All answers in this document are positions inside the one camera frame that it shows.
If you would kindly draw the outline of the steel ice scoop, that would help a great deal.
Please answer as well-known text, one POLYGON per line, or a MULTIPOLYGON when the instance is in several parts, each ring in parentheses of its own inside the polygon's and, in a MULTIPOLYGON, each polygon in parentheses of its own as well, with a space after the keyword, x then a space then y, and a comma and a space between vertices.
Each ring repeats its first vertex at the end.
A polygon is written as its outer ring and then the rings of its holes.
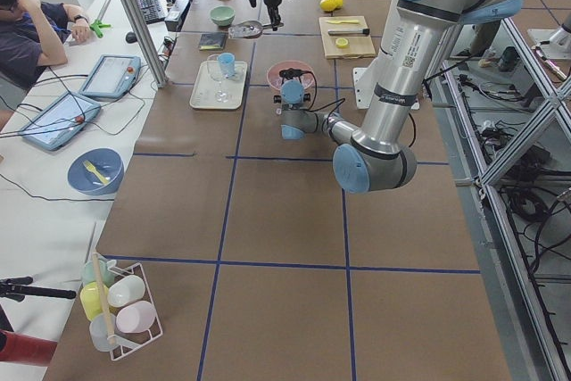
POLYGON ((259 21, 243 21, 228 28, 228 37, 231 39, 255 39, 260 37, 266 29, 272 29, 272 24, 262 24, 259 21))

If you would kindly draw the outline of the pink bowl of ice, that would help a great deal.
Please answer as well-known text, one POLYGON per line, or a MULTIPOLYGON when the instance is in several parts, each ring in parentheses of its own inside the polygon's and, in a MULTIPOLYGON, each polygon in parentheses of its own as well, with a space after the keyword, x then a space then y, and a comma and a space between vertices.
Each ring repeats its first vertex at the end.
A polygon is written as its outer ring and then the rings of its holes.
POLYGON ((286 60, 271 66, 267 71, 269 85, 279 90, 288 80, 297 80, 304 88, 315 86, 313 69, 305 62, 298 60, 286 60))

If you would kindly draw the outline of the light blue plastic cup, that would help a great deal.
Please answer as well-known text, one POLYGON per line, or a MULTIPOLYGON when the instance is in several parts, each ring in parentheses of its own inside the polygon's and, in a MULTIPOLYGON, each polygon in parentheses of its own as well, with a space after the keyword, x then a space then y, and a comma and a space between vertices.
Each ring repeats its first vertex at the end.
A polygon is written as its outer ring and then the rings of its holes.
POLYGON ((222 53, 218 55, 218 65, 225 78, 234 77, 236 74, 236 58, 232 53, 222 53))

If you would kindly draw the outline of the white plastic cup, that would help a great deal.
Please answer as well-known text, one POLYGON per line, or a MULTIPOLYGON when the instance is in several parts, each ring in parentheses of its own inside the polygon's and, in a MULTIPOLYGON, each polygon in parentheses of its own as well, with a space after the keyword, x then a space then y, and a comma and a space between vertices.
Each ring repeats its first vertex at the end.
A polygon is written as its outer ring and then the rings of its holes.
POLYGON ((145 282, 137 275, 128 275, 109 288, 108 303, 115 308, 138 301, 145 295, 145 282))

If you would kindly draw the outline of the pink plastic cup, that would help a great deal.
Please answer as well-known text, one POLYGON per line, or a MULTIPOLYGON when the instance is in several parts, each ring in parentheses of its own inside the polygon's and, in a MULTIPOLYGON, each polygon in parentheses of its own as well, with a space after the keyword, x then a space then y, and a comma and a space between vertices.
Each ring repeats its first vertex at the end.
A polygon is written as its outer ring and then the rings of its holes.
POLYGON ((116 327, 123 333, 141 333, 153 325, 156 315, 152 303, 134 302, 119 311, 116 316, 116 327))

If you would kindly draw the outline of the yellow plastic cup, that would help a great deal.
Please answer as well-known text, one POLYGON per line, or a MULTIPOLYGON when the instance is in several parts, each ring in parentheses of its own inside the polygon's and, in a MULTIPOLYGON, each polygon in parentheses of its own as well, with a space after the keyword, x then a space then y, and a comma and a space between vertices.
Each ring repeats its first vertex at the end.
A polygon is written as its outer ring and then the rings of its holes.
POLYGON ((98 284, 95 281, 83 286, 79 294, 79 299, 86 318, 89 321, 103 312, 98 284))

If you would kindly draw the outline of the green ceramic bowl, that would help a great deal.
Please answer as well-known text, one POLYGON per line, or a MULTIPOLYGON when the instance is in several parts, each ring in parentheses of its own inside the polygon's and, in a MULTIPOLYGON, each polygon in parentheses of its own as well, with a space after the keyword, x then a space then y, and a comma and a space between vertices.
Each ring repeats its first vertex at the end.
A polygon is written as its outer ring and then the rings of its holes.
POLYGON ((220 5, 211 9, 210 19, 219 27, 230 26, 236 16, 235 10, 231 6, 220 5))

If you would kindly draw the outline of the yellow lemon upper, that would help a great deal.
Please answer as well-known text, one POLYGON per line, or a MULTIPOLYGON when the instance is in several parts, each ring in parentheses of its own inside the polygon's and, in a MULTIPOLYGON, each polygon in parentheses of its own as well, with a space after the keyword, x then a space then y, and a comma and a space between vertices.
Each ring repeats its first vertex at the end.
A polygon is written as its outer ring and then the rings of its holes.
POLYGON ((336 0, 320 0, 319 7, 323 12, 332 12, 337 9, 336 0))

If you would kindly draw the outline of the halved lemon slice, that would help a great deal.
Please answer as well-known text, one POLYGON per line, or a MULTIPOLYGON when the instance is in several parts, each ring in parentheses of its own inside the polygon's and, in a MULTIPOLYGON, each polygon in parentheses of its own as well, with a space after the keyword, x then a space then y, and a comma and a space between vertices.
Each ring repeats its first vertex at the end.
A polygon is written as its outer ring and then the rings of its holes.
POLYGON ((348 48, 349 45, 350 45, 350 42, 349 42, 349 40, 348 40, 347 38, 345 38, 345 37, 338 37, 338 38, 335 40, 335 46, 336 46, 337 48, 339 48, 339 49, 348 48))

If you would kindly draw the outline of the yellow plastic knife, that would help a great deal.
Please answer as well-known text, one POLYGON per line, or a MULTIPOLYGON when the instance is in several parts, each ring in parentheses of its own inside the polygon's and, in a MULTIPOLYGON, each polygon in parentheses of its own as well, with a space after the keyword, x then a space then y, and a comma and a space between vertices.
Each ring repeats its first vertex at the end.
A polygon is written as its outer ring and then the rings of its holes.
POLYGON ((335 24, 335 25, 340 25, 340 24, 360 24, 359 20, 326 20, 326 23, 328 24, 335 24))

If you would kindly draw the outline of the wooden cutting board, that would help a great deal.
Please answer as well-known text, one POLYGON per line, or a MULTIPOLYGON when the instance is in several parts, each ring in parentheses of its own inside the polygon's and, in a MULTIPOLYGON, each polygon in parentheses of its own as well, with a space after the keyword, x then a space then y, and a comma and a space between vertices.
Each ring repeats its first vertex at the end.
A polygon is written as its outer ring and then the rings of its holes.
POLYGON ((348 48, 339 49, 335 46, 335 40, 338 37, 329 36, 329 29, 362 29, 369 28, 364 16, 340 16, 340 17, 320 17, 319 18, 320 34, 324 48, 325 57, 331 59, 353 59, 353 58, 372 58, 377 55, 377 50, 373 45, 371 31, 368 36, 361 37, 345 37, 349 40, 348 48), (326 20, 359 20, 360 24, 328 24, 326 20))

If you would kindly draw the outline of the clear wine glass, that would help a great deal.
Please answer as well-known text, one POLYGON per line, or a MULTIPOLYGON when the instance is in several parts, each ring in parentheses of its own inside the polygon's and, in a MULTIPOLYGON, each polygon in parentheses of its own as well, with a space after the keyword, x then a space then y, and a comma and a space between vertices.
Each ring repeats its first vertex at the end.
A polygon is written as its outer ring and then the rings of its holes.
POLYGON ((226 103, 229 100, 229 95, 225 87, 226 78, 222 75, 218 65, 218 54, 211 54, 207 58, 207 71, 216 84, 214 93, 216 101, 226 103))

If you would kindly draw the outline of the cream bear serving tray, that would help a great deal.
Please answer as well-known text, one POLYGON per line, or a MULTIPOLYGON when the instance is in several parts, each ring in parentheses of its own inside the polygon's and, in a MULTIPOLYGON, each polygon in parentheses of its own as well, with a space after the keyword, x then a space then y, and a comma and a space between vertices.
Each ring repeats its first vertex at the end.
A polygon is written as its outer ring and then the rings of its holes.
POLYGON ((189 105, 196 110, 233 111, 242 104, 249 64, 236 61, 236 74, 223 79, 215 61, 202 62, 190 96, 189 105))

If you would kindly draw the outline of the black keyboard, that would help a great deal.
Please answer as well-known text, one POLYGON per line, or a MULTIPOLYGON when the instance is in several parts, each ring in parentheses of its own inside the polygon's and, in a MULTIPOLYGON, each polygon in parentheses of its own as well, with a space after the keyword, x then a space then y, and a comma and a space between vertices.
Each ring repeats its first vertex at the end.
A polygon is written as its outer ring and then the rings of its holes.
POLYGON ((136 0, 147 24, 163 21, 166 17, 160 0, 136 0))

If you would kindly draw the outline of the blue teach pendant far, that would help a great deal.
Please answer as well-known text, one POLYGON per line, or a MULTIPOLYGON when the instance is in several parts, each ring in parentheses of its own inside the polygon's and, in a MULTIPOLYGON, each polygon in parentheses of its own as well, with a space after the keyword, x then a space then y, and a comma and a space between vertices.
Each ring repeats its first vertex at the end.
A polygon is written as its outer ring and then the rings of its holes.
POLYGON ((141 66, 138 56, 102 55, 79 93, 95 99, 119 99, 134 86, 141 66))

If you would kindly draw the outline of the blue teach pendant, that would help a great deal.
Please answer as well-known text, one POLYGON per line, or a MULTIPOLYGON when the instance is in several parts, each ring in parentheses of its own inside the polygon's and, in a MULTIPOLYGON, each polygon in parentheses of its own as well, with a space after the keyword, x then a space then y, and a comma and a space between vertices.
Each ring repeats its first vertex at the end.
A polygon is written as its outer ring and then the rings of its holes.
POLYGON ((138 56, 102 55, 79 93, 95 99, 119 99, 134 86, 141 66, 138 56))
POLYGON ((41 149, 55 151, 67 145, 100 110, 97 101, 68 91, 22 127, 18 135, 41 149))

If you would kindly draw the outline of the blue bowl with fork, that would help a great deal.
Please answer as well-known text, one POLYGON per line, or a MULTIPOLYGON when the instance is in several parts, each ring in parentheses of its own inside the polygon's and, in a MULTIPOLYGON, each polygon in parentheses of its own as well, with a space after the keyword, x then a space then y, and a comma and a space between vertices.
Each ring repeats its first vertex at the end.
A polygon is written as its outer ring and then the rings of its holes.
POLYGON ((71 164, 67 174, 69 185, 89 196, 116 193, 123 177, 123 161, 111 148, 96 148, 81 154, 71 164))

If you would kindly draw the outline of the blue teach pendant near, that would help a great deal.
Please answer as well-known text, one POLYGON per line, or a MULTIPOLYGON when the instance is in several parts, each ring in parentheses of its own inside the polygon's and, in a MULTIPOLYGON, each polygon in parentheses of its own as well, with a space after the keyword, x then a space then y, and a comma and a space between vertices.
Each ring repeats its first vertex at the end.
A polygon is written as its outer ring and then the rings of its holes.
POLYGON ((68 91, 22 127, 18 135, 41 149, 55 151, 67 145, 100 110, 97 101, 68 91))

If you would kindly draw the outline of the seated person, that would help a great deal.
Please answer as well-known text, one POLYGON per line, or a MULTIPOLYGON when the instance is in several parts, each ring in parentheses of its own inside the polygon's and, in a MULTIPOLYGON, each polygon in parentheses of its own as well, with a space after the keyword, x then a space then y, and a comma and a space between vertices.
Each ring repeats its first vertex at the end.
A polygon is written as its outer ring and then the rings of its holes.
POLYGON ((64 42, 92 35, 83 9, 41 0, 1 0, 1 73, 18 87, 31 88, 48 66, 68 62, 64 42))

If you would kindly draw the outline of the red fire extinguisher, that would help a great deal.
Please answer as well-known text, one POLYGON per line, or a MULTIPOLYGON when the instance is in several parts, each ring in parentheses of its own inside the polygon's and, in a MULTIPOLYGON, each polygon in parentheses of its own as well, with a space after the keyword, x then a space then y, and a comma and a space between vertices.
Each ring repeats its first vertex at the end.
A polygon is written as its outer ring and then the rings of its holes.
POLYGON ((0 361, 47 367, 57 344, 55 341, 2 330, 0 361))

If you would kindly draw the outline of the aluminium frame post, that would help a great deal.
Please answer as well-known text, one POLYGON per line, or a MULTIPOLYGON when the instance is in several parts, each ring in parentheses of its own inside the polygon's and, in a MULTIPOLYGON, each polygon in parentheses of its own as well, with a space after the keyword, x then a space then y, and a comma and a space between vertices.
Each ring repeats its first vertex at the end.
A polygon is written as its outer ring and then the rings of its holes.
POLYGON ((158 88, 165 87, 168 78, 164 71, 163 63, 155 50, 153 39, 147 28, 143 14, 141 13, 137 0, 120 0, 123 8, 128 16, 133 31, 137 36, 140 49, 146 59, 146 63, 153 75, 154 81, 158 88))

